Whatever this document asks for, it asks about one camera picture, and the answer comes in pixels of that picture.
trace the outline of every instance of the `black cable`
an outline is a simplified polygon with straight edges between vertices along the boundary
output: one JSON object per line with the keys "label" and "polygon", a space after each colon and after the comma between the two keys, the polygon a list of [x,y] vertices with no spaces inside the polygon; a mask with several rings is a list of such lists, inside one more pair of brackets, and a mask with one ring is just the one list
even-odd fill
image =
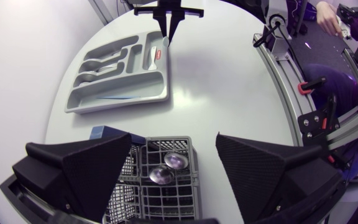
{"label": "black cable", "polygon": [[125,12],[127,12],[127,8],[125,7],[125,3],[127,3],[127,1],[125,0],[120,0],[121,4],[124,6],[124,10]]}
{"label": "black cable", "polygon": [[119,11],[118,11],[118,0],[116,0],[116,6],[117,6],[117,17],[119,17]]}
{"label": "black cable", "polygon": [[278,29],[279,29],[281,35],[283,36],[285,42],[288,44],[288,46],[289,46],[289,48],[290,48],[290,52],[291,52],[293,58],[295,58],[295,61],[296,61],[296,63],[298,64],[299,70],[301,71],[302,78],[304,79],[304,81],[306,81],[306,80],[305,80],[305,73],[303,72],[302,66],[301,66],[301,64],[299,63],[298,58],[296,57],[295,52],[293,51],[290,42],[288,41],[288,39],[285,37],[283,31],[281,30],[281,26],[279,26]]}

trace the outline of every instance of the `round white table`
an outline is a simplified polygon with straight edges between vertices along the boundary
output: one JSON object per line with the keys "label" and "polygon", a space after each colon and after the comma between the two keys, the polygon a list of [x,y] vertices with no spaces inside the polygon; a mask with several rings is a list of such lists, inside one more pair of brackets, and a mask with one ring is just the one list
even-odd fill
{"label": "round white table", "polygon": [[151,14],[134,16],[130,11],[103,27],[73,59],[58,89],[45,143],[89,139],[92,127],[100,125],[143,137],[189,136],[198,153],[203,218],[243,223],[215,148],[217,133],[293,144],[279,95],[252,46],[253,34],[262,32],[263,24],[247,11],[218,0],[182,0],[182,6],[204,9],[204,18],[186,16],[169,46],[170,98],[88,114],[64,112],[87,51],[159,29]]}

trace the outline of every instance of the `spoon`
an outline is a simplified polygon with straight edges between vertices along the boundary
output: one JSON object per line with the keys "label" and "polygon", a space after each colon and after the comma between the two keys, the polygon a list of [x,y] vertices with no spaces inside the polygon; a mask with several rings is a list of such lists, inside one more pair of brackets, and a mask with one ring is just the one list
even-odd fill
{"label": "spoon", "polygon": [[110,64],[110,65],[106,65],[106,66],[104,66],[104,67],[101,67],[101,68],[97,69],[96,72],[102,72],[102,71],[104,71],[104,70],[106,70],[106,69],[116,68],[116,67],[117,67],[117,63],[112,63],[112,64]]}
{"label": "spoon", "polygon": [[189,160],[183,154],[169,152],[164,156],[164,162],[172,169],[184,169],[189,165]]}
{"label": "spoon", "polygon": [[150,179],[156,184],[169,184],[173,181],[173,173],[166,166],[158,166],[150,171]]}
{"label": "spoon", "polygon": [[151,61],[152,63],[150,64],[150,67],[149,67],[149,71],[150,70],[156,70],[157,69],[157,65],[155,64],[154,60],[155,60],[155,53],[157,52],[157,47],[154,46],[151,48],[150,50],[150,57],[151,57]]}

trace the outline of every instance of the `white wall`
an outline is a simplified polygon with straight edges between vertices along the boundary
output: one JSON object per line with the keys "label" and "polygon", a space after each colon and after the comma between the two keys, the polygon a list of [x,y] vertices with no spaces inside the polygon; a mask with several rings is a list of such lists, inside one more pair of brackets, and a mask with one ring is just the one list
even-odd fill
{"label": "white wall", "polygon": [[106,7],[109,9],[110,14],[112,15],[113,19],[117,19],[118,16],[123,15],[128,12],[128,6],[121,3],[121,0],[103,0]]}
{"label": "white wall", "polygon": [[[87,0],[0,0],[0,184],[44,141],[61,77],[102,26]],[[1,191],[0,222],[24,222]]]}

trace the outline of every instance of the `dish rack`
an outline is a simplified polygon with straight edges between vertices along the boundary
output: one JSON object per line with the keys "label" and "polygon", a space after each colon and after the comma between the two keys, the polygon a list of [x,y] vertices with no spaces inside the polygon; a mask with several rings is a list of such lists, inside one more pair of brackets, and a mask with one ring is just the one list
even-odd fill
{"label": "dish rack", "polygon": [[[136,34],[90,50],[78,68],[65,112],[82,114],[166,100],[167,51],[168,40],[160,31]],[[153,57],[157,68],[150,67]]]}
{"label": "dish rack", "polygon": [[[94,127],[93,133],[99,133],[100,138],[125,132],[99,126]],[[186,136],[144,138],[144,144],[141,145],[139,137],[132,135],[131,151],[111,195],[103,223],[123,224],[135,218],[200,219],[202,215],[197,153],[191,144],[191,138]],[[173,170],[175,174],[173,182],[158,185],[150,180],[149,172],[165,164],[163,158],[168,152],[185,155],[189,159],[189,166],[182,170]]]}

